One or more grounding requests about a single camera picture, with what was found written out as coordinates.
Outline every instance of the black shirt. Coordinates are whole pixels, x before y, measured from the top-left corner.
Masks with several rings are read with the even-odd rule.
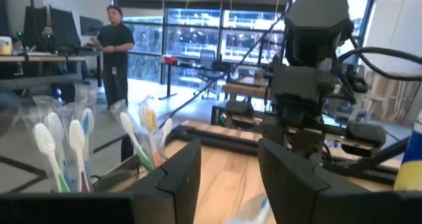
[[[104,26],[97,39],[102,47],[135,43],[131,29],[124,24]],[[127,52],[104,53],[105,67],[127,67]]]

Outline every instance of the desk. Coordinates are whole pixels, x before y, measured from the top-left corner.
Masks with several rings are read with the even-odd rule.
[[[258,140],[260,138],[259,134],[252,132],[203,123],[187,121],[183,125],[250,140]],[[186,144],[186,142],[180,140],[173,141],[167,146],[166,155],[171,157]],[[331,151],[336,156],[347,155],[337,148],[332,148]],[[243,204],[246,204],[256,195],[265,192],[256,157],[203,146],[201,159],[201,178],[195,224],[225,223],[229,218],[236,216],[237,213],[243,212],[241,209]],[[383,184],[355,178],[347,179],[374,192],[392,190],[391,186]],[[121,183],[116,191],[123,190],[133,184],[133,182],[134,180],[130,180],[126,183]]]
[[[96,74],[97,74],[97,86],[102,87],[102,78],[101,78],[101,59],[103,56],[103,51],[96,49],[95,47],[81,47],[78,51],[78,56],[93,56],[96,58]]]
[[[223,85],[223,91],[229,94],[230,101],[235,101],[238,94],[247,97],[265,98],[266,79],[255,81],[252,76],[246,76],[236,80],[236,82],[241,84],[229,82]]]
[[[170,65],[170,64],[165,64],[167,65],[167,94],[166,96],[162,97],[162,98],[158,98],[158,99],[167,99],[170,98],[171,96],[175,96],[177,95],[177,93],[172,94],[171,93],[171,68],[172,67],[179,67],[179,68],[184,68],[184,69],[194,69],[194,70],[205,70],[205,71],[210,71],[210,72],[222,72],[222,73],[227,73],[230,72],[230,70],[218,70],[218,69],[213,69],[211,67],[194,67],[194,66],[188,66],[188,65]],[[228,81],[230,79],[230,73],[227,76],[226,81]]]
[[[54,82],[63,82],[63,81],[73,81],[73,80],[81,80],[82,73],[80,69],[81,61],[84,61],[84,57],[79,56],[28,56],[28,62],[30,63],[38,63],[38,74],[42,73],[42,67],[40,63],[44,62],[78,62],[76,66],[76,72],[72,74],[63,74],[63,75],[55,75],[55,76],[38,76],[33,78],[14,78],[8,80],[0,80],[0,86],[9,88],[11,90],[18,90],[23,88],[31,88],[33,86],[42,86],[46,84],[51,84]],[[26,62],[24,56],[0,56],[0,63],[23,63]]]

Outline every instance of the red object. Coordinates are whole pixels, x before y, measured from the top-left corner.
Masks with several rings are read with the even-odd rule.
[[[177,62],[177,57],[176,56],[171,56],[171,57],[164,57],[164,63],[168,64],[168,65],[173,65]]]

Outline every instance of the wooden surface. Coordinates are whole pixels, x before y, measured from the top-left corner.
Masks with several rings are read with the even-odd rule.
[[[265,97],[265,87],[266,87],[266,80],[261,79],[257,82],[253,80],[253,77],[246,76],[239,80],[242,83],[245,84],[258,84],[261,87],[256,86],[247,86],[247,85],[239,85],[234,83],[226,83],[222,86],[223,91],[229,93],[229,94],[241,94],[246,96],[252,96],[256,98],[264,98]]]
[[[198,123],[198,122],[194,122],[194,121],[186,121],[186,122],[183,123],[183,125],[191,126],[195,129],[199,129],[199,130],[203,130],[203,131],[222,133],[222,134],[226,134],[226,135],[229,135],[229,136],[241,137],[241,138],[244,138],[244,139],[249,139],[249,140],[254,140],[254,141],[258,141],[260,138],[262,138],[262,136],[260,134],[257,134],[257,133],[245,132],[245,131],[241,131],[241,130],[237,130],[237,129],[224,128],[224,127],[221,127],[221,126],[207,125],[207,124],[204,124],[204,123]],[[350,155],[350,154],[345,153],[343,151],[343,149],[341,149],[341,148],[330,148],[330,152],[331,152],[333,157],[353,159],[353,160],[360,158],[357,155]],[[385,165],[387,167],[391,167],[393,169],[399,169],[402,162],[397,160],[397,159],[389,159],[388,161],[385,161],[381,164]]]
[[[183,124],[244,139],[258,140],[260,138],[260,135],[252,132],[189,121]],[[187,142],[179,140],[172,142],[166,148],[166,156],[171,157],[186,144]],[[336,155],[344,155],[344,153],[338,152]],[[226,223],[238,215],[251,216],[254,210],[258,209],[265,191],[256,157],[203,146],[201,162],[195,224]],[[392,190],[391,186],[375,182],[349,177],[347,179],[373,192]],[[113,190],[123,190],[134,181],[131,179]],[[268,223],[275,223],[274,218],[271,217]]]
[[[28,56],[30,62],[65,62],[63,56]],[[70,56],[68,61],[84,61],[84,57]],[[25,62],[24,56],[0,56],[0,62]]]

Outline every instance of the white container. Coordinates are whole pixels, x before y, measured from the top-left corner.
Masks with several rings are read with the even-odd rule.
[[[0,36],[0,55],[12,55],[12,38]]]

